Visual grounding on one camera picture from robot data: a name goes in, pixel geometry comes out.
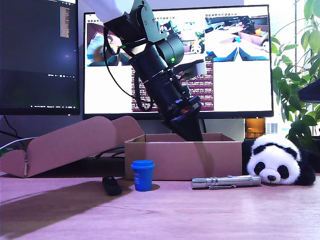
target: silver flashlight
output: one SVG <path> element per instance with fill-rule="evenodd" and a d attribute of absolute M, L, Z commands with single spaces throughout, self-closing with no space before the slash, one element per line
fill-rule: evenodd
<path fill-rule="evenodd" d="M 191 187 L 193 189 L 209 188 L 215 189 L 231 189 L 237 186 L 258 186 L 261 184 L 260 176 L 255 175 L 243 175 L 243 176 L 231 176 L 227 177 L 201 177 L 193 178 L 191 181 Z"/>

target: panda eye patch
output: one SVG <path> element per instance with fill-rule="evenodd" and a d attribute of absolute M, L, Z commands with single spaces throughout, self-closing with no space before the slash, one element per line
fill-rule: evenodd
<path fill-rule="evenodd" d="M 263 169 L 265 169 L 265 167 L 266 167 L 266 165 L 265 165 L 262 161 L 258 162 L 258 163 L 255 165 L 255 167 L 254 167 L 254 173 L 257 174 L 257 175 L 259 175 L 260 172 L 261 172 Z"/>
<path fill-rule="evenodd" d="M 277 169 L 282 179 L 287 179 L 289 177 L 289 170 L 285 165 L 281 165 Z"/>

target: cup lid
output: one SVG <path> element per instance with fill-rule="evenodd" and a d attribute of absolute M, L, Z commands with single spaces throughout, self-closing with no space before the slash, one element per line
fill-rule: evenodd
<path fill-rule="evenodd" d="M 131 164 L 132 169 L 152 169 L 155 164 L 152 160 L 138 160 Z"/>

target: white cable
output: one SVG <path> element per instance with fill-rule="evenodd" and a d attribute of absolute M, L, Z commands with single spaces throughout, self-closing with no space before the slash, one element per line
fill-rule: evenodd
<path fill-rule="evenodd" d="M 16 142 L 20 142 L 20 141 L 24 141 L 24 140 L 29 140 L 29 139 L 36 139 L 36 138 L 37 138 L 37 136 L 18 139 L 18 140 L 12 141 L 12 142 L 10 142 L 10 143 L 8 143 L 8 144 L 0 147 L 0 150 L 4 149 L 5 147 L 7 147 L 7 146 L 9 146 L 9 145 L 11 145 L 11 144 L 14 144 L 14 143 L 16 143 Z"/>

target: monitor bezel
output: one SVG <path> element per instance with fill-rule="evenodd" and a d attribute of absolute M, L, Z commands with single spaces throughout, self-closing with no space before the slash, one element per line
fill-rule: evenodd
<path fill-rule="evenodd" d="M 81 114 L 80 100 L 80 69 L 79 69 L 79 10 L 78 0 L 75 0 L 75 42 L 76 42 L 76 83 L 77 108 L 19 108 L 0 107 L 0 115 L 35 115 L 35 116 L 79 116 Z"/>
<path fill-rule="evenodd" d="M 271 43 L 271 28 L 270 28 L 270 13 L 269 4 L 255 4 L 255 5 L 230 5 L 230 6 L 204 6 L 204 7 L 181 7 L 181 8 L 161 8 L 153 9 L 154 12 L 160 11 L 176 11 L 176 10 L 197 10 L 197 9 L 219 9 L 219 8 L 248 8 L 248 7 L 267 7 L 268 16 L 268 31 L 269 31 L 269 43 Z M 85 35 L 86 35 L 86 15 L 95 14 L 95 12 L 83 13 L 83 101 L 82 101 L 82 119 L 86 120 L 96 116 L 103 116 L 110 120 L 118 119 L 123 116 L 131 116 L 136 120 L 160 120 L 161 115 L 158 112 L 148 113 L 85 113 Z M 272 73 L 272 56 L 271 56 L 271 44 L 269 44 L 269 57 L 270 57 L 270 73 Z M 251 118 L 265 118 L 274 116 L 274 91 L 273 91 L 273 79 L 270 74 L 271 83 L 271 110 L 262 111 L 201 111 L 199 113 L 199 119 L 251 119 Z"/>

